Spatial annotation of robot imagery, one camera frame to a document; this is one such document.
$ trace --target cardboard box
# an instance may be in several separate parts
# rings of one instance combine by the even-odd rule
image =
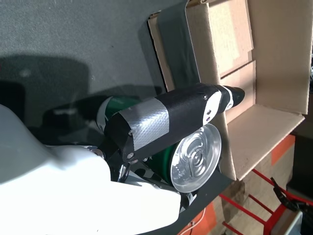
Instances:
[[[237,109],[212,120],[223,141],[220,170],[241,180],[307,113],[313,1],[202,2],[194,0],[186,9],[200,82],[237,84],[247,92]],[[157,15],[148,23],[166,87],[172,90]]]

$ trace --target black surface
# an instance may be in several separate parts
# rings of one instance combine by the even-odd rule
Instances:
[[[27,126],[39,127],[44,113],[86,97],[146,98],[164,92],[146,20],[178,2],[182,0],[1,0],[0,86],[6,82],[14,100],[6,105]],[[14,96],[10,91],[22,92]],[[73,128],[63,140],[96,143],[94,132],[81,129],[84,119],[70,124],[79,130]],[[55,127],[51,131],[58,135]],[[177,234],[228,184],[215,172],[177,222],[150,234]]]
[[[179,218],[175,223],[144,234],[178,234],[192,219],[196,217],[197,214],[203,210],[203,208],[205,208],[211,201],[214,200],[215,197],[217,197],[227,186],[229,186],[231,182],[232,181],[230,179],[215,170],[211,178],[200,188],[195,201],[187,210],[183,211],[179,215]]]
[[[287,189],[293,193],[313,200],[313,140],[296,136],[294,144],[294,158],[292,179],[287,184]]]

